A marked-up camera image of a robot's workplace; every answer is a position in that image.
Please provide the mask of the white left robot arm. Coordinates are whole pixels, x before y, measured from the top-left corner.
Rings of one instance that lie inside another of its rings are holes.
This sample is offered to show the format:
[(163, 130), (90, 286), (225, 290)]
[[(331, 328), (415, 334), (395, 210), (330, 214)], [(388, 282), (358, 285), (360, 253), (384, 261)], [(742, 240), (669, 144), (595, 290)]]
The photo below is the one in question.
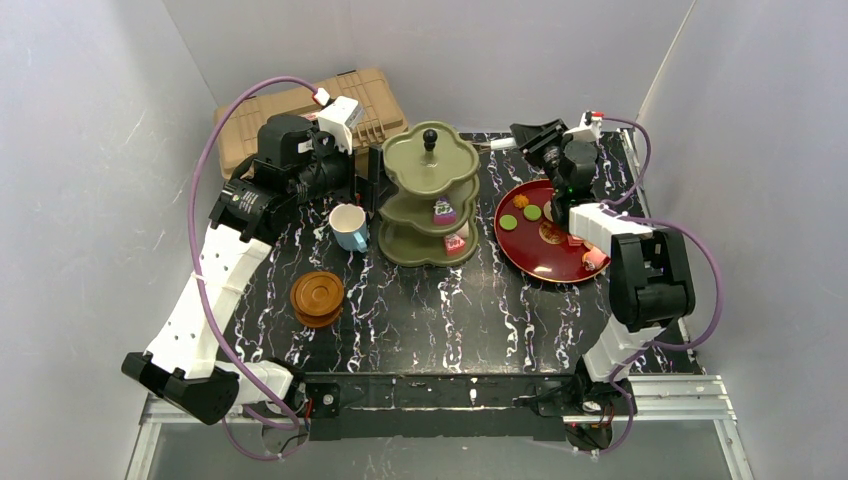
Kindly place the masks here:
[(259, 128), (256, 152), (222, 186), (204, 242), (190, 241), (193, 270), (175, 307), (143, 351), (125, 356), (125, 376), (206, 425), (265, 402), (293, 416), (286, 402), (301, 375), (281, 360), (241, 360), (224, 332), (300, 205), (373, 192), (355, 171), (358, 122), (321, 111), (274, 115)]

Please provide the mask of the pink sprinkled cake slice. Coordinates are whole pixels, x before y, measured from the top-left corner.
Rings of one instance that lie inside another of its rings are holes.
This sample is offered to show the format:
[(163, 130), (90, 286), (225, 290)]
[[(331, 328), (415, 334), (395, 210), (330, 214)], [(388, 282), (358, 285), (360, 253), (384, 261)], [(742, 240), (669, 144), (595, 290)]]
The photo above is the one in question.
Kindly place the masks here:
[(465, 252), (466, 239), (457, 233), (451, 233), (443, 238), (445, 253), (448, 257), (456, 257)]

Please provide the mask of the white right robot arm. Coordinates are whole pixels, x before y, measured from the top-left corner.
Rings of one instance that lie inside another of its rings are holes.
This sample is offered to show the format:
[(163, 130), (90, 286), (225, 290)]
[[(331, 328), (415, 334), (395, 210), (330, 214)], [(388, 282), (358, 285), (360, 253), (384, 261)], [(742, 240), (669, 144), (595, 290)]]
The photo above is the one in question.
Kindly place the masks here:
[(580, 396), (623, 396), (630, 365), (670, 324), (694, 310), (695, 294), (681, 234), (618, 214), (594, 195), (601, 121), (588, 112), (575, 128), (553, 120), (513, 123), (510, 132), (523, 158), (551, 183), (554, 224), (610, 260), (611, 316), (578, 361), (573, 389)]

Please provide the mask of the red round lacquer tray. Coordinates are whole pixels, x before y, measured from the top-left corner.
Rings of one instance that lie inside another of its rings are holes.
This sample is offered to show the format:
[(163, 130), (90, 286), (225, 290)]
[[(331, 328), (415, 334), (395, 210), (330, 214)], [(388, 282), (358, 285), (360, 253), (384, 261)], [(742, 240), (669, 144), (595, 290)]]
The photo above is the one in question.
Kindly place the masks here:
[[(548, 204), (554, 193), (550, 182), (539, 179), (525, 182), (514, 187), (500, 200), (495, 210), (495, 236), (502, 253), (520, 270), (528, 275), (552, 283), (578, 283), (591, 279), (603, 272), (611, 263), (611, 259), (598, 271), (584, 269), (581, 258), (583, 254), (594, 247), (593, 245), (567, 234), (567, 241), (559, 245), (551, 245), (542, 240), (538, 229), (541, 221), (549, 221)], [(522, 210), (512, 205), (512, 198), (517, 194), (527, 196), (533, 205), (542, 210), (542, 217), (535, 222), (527, 221)], [(511, 214), (518, 220), (518, 226), (513, 231), (503, 231), (498, 226), (498, 217)]]

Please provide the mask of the purple frosted cake slice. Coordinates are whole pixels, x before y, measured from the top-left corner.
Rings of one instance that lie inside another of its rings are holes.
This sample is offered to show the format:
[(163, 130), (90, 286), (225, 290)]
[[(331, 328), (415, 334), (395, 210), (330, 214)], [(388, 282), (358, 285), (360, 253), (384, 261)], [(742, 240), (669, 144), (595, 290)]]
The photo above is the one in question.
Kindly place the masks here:
[(436, 226), (449, 226), (457, 220), (457, 212), (446, 197), (439, 198), (433, 206), (432, 222)]

